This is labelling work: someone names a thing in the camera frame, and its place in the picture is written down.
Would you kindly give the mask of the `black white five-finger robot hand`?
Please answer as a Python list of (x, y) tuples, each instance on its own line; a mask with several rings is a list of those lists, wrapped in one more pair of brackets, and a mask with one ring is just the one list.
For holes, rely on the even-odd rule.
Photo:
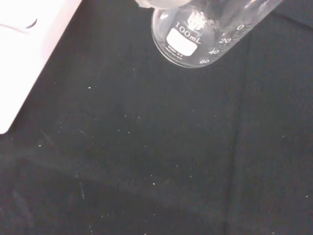
[(141, 8), (174, 9), (184, 6), (191, 0), (135, 0)]

